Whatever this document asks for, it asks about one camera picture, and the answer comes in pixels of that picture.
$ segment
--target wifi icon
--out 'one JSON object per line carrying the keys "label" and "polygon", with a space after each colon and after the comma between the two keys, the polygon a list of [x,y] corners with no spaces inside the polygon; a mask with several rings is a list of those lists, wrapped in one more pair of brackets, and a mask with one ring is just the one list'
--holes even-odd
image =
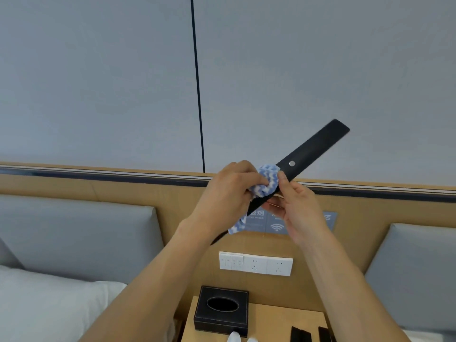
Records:
{"label": "wifi icon", "polygon": [[271,225],[271,228],[276,231],[276,232],[279,232],[281,231],[283,228],[285,228],[284,226],[282,226],[282,224],[272,224]]}

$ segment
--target person's right hand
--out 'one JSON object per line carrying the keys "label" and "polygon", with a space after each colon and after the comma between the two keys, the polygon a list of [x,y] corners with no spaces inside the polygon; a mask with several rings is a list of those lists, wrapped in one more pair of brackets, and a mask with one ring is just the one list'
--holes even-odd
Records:
{"label": "person's right hand", "polygon": [[274,196],[262,207],[283,219],[291,239],[304,246],[315,232],[326,228],[322,209],[312,190],[295,181],[289,182],[282,171],[278,177],[283,198]]}

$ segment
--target cleaning cloth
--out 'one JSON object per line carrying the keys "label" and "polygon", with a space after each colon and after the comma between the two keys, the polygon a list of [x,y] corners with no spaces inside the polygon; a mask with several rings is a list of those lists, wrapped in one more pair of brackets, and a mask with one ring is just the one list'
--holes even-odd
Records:
{"label": "cleaning cloth", "polygon": [[[277,186],[279,185],[279,179],[277,178],[277,174],[280,168],[278,166],[272,164],[265,164],[257,169],[257,171],[268,179],[269,185],[255,185],[250,187],[248,190],[252,192],[253,198],[257,197],[264,197],[266,195],[270,195],[275,192]],[[240,232],[245,229],[245,222],[247,221],[247,214],[242,216],[237,223],[232,226],[228,232],[230,234],[234,234]]]}

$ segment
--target black leather holder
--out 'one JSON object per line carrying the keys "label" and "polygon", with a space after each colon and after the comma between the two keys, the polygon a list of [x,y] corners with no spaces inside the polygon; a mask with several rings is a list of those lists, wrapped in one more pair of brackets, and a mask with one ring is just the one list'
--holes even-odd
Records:
{"label": "black leather holder", "polygon": [[193,322],[196,330],[247,337],[248,291],[202,286]]}

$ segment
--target bed headboard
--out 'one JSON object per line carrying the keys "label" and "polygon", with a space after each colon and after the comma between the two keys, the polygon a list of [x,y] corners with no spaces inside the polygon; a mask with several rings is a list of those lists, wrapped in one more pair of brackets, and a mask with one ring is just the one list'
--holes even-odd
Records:
{"label": "bed headboard", "polygon": [[366,280],[402,327],[456,331],[456,228],[392,224]]}
{"label": "bed headboard", "polygon": [[0,195],[0,264],[129,283],[162,250],[154,207]]}

